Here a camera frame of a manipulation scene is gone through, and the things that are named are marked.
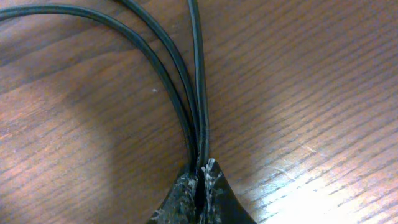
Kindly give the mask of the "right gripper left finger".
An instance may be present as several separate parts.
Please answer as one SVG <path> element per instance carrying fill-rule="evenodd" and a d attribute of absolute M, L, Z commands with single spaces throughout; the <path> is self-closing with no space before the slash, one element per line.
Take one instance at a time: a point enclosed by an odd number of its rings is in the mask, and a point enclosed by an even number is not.
<path fill-rule="evenodd" d="M 195 194 L 197 184 L 197 177 L 182 169 L 166 198 L 149 218 L 147 224 L 196 223 Z"/>

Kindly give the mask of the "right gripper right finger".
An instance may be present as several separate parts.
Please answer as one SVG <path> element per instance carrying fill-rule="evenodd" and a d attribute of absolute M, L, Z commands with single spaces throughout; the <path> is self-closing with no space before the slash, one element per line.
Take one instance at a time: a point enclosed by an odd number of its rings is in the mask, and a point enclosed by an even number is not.
<path fill-rule="evenodd" d="M 205 204 L 200 223 L 256 224 L 236 198 L 216 160 L 209 159 L 201 169 L 205 178 Z"/>

